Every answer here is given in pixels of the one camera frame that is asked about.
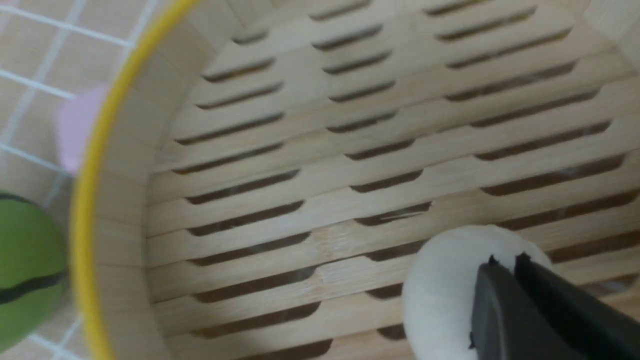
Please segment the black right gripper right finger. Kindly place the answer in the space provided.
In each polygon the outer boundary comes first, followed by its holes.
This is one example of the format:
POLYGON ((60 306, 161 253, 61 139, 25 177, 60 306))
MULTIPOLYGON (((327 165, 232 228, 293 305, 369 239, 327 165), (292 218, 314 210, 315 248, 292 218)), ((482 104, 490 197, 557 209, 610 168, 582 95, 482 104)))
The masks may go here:
POLYGON ((546 323, 585 360, 638 360, 637 320, 521 253, 514 276, 546 323))

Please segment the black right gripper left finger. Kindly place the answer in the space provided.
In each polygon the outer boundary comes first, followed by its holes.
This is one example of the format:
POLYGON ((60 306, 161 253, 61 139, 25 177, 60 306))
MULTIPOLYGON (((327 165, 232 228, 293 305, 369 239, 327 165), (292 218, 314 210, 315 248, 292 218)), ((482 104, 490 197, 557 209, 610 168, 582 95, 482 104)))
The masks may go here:
POLYGON ((583 360, 546 322, 514 274, 493 256, 478 267, 470 349, 478 360, 583 360))

